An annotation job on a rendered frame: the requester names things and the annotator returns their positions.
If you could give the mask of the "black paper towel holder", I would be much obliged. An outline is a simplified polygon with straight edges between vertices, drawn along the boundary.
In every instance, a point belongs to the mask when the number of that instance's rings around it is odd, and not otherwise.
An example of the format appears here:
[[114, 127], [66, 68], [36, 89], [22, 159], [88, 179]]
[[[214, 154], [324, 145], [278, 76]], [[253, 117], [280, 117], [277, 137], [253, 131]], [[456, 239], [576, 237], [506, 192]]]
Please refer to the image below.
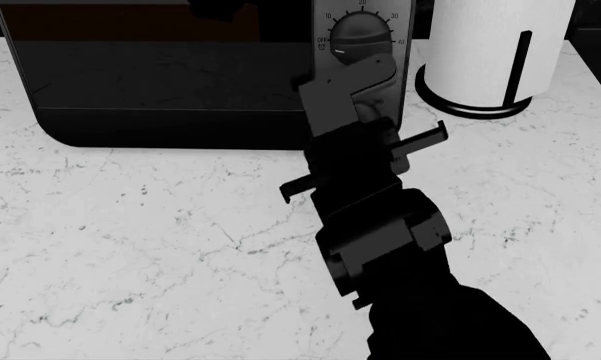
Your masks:
[[416, 73], [415, 90], [423, 101], [434, 107], [436, 110], [440, 110], [443, 113], [452, 116], [459, 116], [464, 119], [497, 120], [506, 119], [522, 113], [529, 107], [533, 98], [529, 97], [521, 101], [515, 101], [532, 35], [533, 32], [531, 30], [523, 31], [519, 35], [511, 72], [503, 98], [503, 104], [499, 107], [472, 107], [456, 104], [436, 95], [425, 83], [426, 65], [422, 65]]

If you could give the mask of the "white paper towel roll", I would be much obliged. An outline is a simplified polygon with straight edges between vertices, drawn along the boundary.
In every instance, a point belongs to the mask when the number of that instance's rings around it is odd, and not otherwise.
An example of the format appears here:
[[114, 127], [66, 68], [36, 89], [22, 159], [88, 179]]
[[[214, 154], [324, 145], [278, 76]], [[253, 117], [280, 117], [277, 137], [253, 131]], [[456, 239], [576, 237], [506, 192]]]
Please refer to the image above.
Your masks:
[[425, 83], [470, 107], [504, 104], [523, 32], [530, 44], [517, 101], [550, 88], [576, 0], [435, 0]]

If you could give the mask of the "black round oven dial knob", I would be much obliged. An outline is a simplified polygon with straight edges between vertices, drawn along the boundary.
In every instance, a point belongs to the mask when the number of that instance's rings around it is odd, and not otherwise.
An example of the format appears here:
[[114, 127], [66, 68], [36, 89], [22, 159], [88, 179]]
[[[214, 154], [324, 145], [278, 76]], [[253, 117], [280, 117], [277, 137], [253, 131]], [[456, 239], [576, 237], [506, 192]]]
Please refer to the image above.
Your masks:
[[393, 40], [387, 22], [368, 11], [354, 11], [338, 20], [330, 31], [330, 52], [343, 65], [376, 54], [391, 54]]

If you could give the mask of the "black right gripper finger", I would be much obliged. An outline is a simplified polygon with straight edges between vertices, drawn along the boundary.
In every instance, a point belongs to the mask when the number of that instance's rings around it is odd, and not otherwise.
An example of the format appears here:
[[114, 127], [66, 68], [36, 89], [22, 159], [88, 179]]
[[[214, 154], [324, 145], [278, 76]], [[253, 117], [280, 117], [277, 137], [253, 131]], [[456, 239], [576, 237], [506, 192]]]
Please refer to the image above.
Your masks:
[[367, 58], [327, 71], [299, 86], [299, 94], [314, 137], [360, 121], [352, 96], [396, 75], [392, 58]]
[[399, 82], [394, 75], [371, 89], [352, 96], [358, 118], [363, 123], [389, 117], [395, 125], [399, 116]]

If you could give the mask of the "black toaster oven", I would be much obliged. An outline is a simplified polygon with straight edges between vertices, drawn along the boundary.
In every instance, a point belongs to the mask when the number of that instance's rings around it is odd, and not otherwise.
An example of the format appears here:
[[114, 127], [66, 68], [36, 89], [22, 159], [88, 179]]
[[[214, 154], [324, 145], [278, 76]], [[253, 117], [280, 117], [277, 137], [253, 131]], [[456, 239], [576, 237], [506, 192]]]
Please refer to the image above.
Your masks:
[[387, 22], [401, 122], [416, 0], [0, 0], [35, 118], [75, 147], [300, 150], [298, 88], [343, 68], [330, 31]]

